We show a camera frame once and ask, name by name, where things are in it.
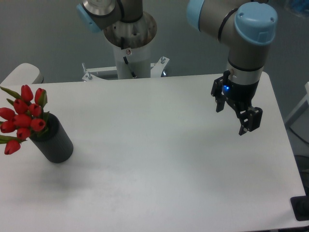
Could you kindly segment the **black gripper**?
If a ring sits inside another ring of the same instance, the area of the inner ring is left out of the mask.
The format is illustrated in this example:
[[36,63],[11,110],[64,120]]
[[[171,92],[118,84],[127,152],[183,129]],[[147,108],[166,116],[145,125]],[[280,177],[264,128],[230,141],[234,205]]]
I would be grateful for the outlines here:
[[240,85],[229,81],[230,70],[223,72],[223,76],[214,80],[211,95],[215,98],[216,112],[224,109],[225,101],[235,111],[240,121],[239,135],[251,132],[260,127],[263,110],[252,106],[259,81],[250,85]]

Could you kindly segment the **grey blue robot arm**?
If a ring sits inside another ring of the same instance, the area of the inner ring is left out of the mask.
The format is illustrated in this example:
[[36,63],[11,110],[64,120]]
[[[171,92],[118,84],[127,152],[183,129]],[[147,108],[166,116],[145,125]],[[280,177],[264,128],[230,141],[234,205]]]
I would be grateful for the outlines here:
[[[84,0],[76,9],[89,30],[103,32],[113,46],[119,79],[161,76],[149,54],[157,24],[141,0]],[[265,0],[191,0],[186,17],[196,30],[229,47],[226,70],[211,89],[216,111],[228,104],[240,121],[240,135],[259,128],[263,111],[252,99],[275,38],[276,11]]]

